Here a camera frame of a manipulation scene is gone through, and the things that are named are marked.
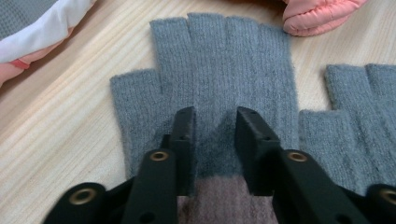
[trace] wooden table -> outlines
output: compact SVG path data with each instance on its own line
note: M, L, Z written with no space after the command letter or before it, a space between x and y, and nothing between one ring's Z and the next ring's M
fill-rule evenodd
M87 181L125 180L109 79L155 66L149 21L188 12L282 24L284 5L243 0L99 0L73 35L0 89L0 222L40 223ZM293 37L300 109L329 109L326 64L396 64L396 1L370 1L325 35Z

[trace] knit fabric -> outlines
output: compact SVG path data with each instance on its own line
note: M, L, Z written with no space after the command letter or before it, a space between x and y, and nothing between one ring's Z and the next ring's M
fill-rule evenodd
M193 105L196 194L180 200L181 223L276 223L270 200L248 195L233 135L241 105L262 114L283 148L298 147L289 37L279 28L217 14L150 25L158 71L111 78L128 176L170 133L177 110Z
M56 0L0 0L0 39L35 22Z
M301 112L301 150L359 194L396 186L396 66L330 65L326 80L334 111Z

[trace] gray fabric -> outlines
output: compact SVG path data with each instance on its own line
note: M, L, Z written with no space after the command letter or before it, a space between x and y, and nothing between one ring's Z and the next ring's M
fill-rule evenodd
M335 111L301 112L301 150L359 194L396 186L396 66L330 65L326 80Z
M199 177L240 174L233 147L238 105L258 110L284 148L298 147L289 37L281 29L216 14L154 21L151 28L158 73L111 78L129 176L170 132L176 111L190 105L197 110Z
M35 22L55 2L56 0L0 0L0 39Z

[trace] pink jacket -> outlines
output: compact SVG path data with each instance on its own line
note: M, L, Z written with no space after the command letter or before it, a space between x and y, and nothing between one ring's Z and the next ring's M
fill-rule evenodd
M283 0L283 29L291 35L326 33L341 24L367 0Z

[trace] white fabric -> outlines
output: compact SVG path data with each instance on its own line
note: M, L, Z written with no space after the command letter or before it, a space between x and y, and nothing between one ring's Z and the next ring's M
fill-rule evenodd
M51 46L68 35L96 0L59 0L33 24L0 41L0 63Z

